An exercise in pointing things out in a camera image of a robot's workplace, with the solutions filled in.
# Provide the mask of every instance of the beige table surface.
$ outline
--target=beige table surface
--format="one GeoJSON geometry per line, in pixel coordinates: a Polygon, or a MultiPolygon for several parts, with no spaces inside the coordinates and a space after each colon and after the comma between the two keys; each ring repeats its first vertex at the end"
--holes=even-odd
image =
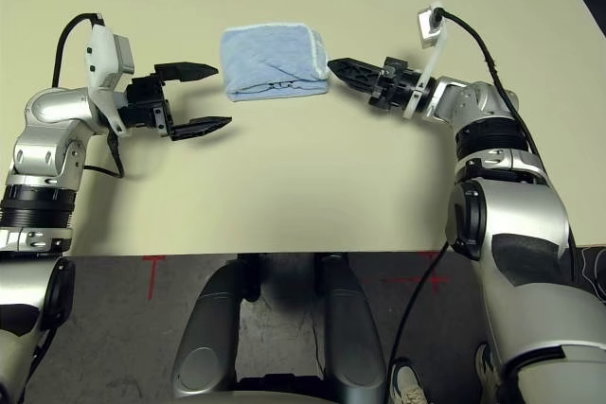
{"type": "MultiPolygon", "coordinates": [[[[29,98],[48,87],[57,38],[75,14],[101,11],[131,40],[135,73],[154,63],[219,66],[230,26],[305,22],[333,58],[421,68],[416,12],[433,0],[0,0],[0,166],[29,98]]],[[[543,154],[582,245],[606,243],[606,40],[580,0],[441,0],[483,35],[543,154]]],[[[488,80],[476,45],[451,27],[435,76],[488,80]]],[[[81,87],[88,27],[65,49],[61,84],[81,87]]],[[[169,83],[176,121],[231,115],[204,138],[121,142],[127,178],[86,171],[75,255],[405,251],[443,241],[453,184],[447,127],[375,115],[337,79],[319,97],[232,103],[221,75],[169,83]]],[[[94,138],[89,164],[111,166],[94,138]]]]}

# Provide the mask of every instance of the folded towel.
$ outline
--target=folded towel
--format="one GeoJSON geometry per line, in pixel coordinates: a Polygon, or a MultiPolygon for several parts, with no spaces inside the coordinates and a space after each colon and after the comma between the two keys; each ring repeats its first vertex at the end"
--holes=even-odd
{"type": "Polygon", "coordinates": [[[221,38],[223,82],[232,101],[324,94],[327,62],[322,38],[304,24],[229,28],[221,38]]]}

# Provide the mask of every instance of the white bracket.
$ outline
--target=white bracket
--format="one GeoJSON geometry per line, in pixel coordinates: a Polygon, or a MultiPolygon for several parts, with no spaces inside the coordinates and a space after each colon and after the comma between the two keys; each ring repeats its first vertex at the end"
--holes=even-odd
{"type": "Polygon", "coordinates": [[[95,24],[84,56],[90,100],[105,115],[118,137],[127,136],[128,131],[117,112],[114,90],[125,75],[134,73],[128,39],[114,35],[109,27],[95,24]]]}
{"type": "Polygon", "coordinates": [[[412,118],[417,110],[419,101],[427,88],[427,83],[429,82],[429,79],[436,68],[437,60],[439,59],[439,56],[446,45],[446,40],[448,38],[446,20],[442,19],[437,26],[432,26],[431,17],[434,9],[438,7],[442,7],[440,2],[432,2],[428,9],[420,11],[418,15],[421,46],[423,48],[433,46],[435,49],[429,58],[429,61],[425,65],[419,80],[417,81],[417,86],[415,87],[413,94],[410,96],[410,99],[406,104],[403,114],[405,118],[412,118]]]}

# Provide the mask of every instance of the sneaker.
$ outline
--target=sneaker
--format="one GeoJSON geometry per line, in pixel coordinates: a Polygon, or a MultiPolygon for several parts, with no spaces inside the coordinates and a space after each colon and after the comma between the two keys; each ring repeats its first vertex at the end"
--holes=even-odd
{"type": "Polygon", "coordinates": [[[420,379],[409,359],[396,360],[389,376],[393,404],[428,404],[420,379]]]}
{"type": "Polygon", "coordinates": [[[480,404],[497,404],[496,392],[501,384],[494,367],[494,358],[489,345],[482,343],[475,351],[475,372],[482,384],[480,404]]]}

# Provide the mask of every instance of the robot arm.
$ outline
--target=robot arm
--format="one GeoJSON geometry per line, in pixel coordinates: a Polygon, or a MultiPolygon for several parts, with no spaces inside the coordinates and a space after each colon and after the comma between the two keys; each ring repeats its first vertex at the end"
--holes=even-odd
{"type": "MultiPolygon", "coordinates": [[[[436,43],[443,23],[423,27],[423,20],[432,20],[427,10],[419,14],[421,38],[436,43]]],[[[446,237],[473,262],[509,397],[528,404],[601,401],[606,308],[561,273],[570,229],[565,208],[497,89],[451,78],[422,84],[421,73],[392,58],[383,68],[353,59],[329,67],[371,94],[371,105],[400,108],[408,117],[413,103],[415,118],[451,128],[458,162],[446,237]]]]}
{"type": "Polygon", "coordinates": [[[175,125],[162,87],[166,80],[202,79],[217,73],[198,63],[168,63],[135,78],[125,91],[118,84],[134,72],[129,41],[115,35],[95,14],[71,21],[58,45],[53,88],[36,94],[25,109],[26,126],[0,202],[0,402],[16,403],[72,307],[75,268],[62,258],[69,250],[70,219],[82,171],[121,177],[117,139],[138,127],[156,129],[172,140],[214,132],[230,117],[204,117],[175,125]],[[78,21],[91,19],[86,47],[88,86],[58,88],[62,45],[78,21]],[[86,166],[93,135],[108,136],[118,173],[86,166]]]}

